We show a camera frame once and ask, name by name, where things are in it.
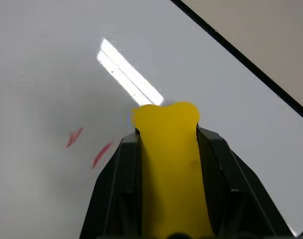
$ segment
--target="black edge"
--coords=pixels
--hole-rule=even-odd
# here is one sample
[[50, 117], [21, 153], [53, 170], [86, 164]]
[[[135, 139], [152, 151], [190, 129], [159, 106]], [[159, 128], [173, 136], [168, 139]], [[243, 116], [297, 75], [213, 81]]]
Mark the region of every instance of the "black edge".
[[194, 20], [202, 29], [204, 29], [210, 36], [212, 36], [220, 45], [229, 51], [235, 58], [237, 58], [245, 67], [247, 67], [256, 77], [258, 77], [266, 86], [268, 86], [274, 93], [276, 93], [283, 101], [285, 101], [292, 109], [294, 109], [303, 118], [303, 106], [300, 105], [294, 98], [285, 92], [276, 82], [253, 64], [244, 54], [237, 50], [230, 42], [228, 42], [222, 35], [220, 35], [214, 28], [198, 16], [181, 0], [171, 0], [177, 7], [186, 13], [192, 20]]

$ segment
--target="red marker smudge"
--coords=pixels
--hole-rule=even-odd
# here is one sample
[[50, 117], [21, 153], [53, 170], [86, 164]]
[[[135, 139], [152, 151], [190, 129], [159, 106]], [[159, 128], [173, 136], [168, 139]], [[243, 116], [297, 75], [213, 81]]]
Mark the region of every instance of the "red marker smudge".
[[106, 151], [112, 146], [113, 144], [110, 142], [108, 144], [105, 145], [104, 148], [102, 148], [102, 150], [97, 154], [96, 158], [94, 159], [93, 162], [93, 166], [92, 168], [94, 169], [96, 167], [96, 164], [98, 163], [98, 161], [100, 160], [100, 158], [103, 156], [104, 153], [106, 153]]
[[66, 145], [66, 147], [68, 148], [69, 146], [71, 146], [73, 143], [75, 143], [75, 141], [77, 140], [77, 138], [80, 136], [80, 134], [82, 133], [83, 128], [80, 128], [78, 131], [74, 131], [70, 134], [70, 138], [68, 140], [68, 143]]

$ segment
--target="yellow object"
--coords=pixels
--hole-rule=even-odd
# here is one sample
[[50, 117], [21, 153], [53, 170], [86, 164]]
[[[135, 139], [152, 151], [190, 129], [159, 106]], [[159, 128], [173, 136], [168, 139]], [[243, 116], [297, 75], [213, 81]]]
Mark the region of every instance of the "yellow object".
[[198, 109], [180, 102], [134, 111], [143, 148], [143, 236], [213, 236], [196, 139]]

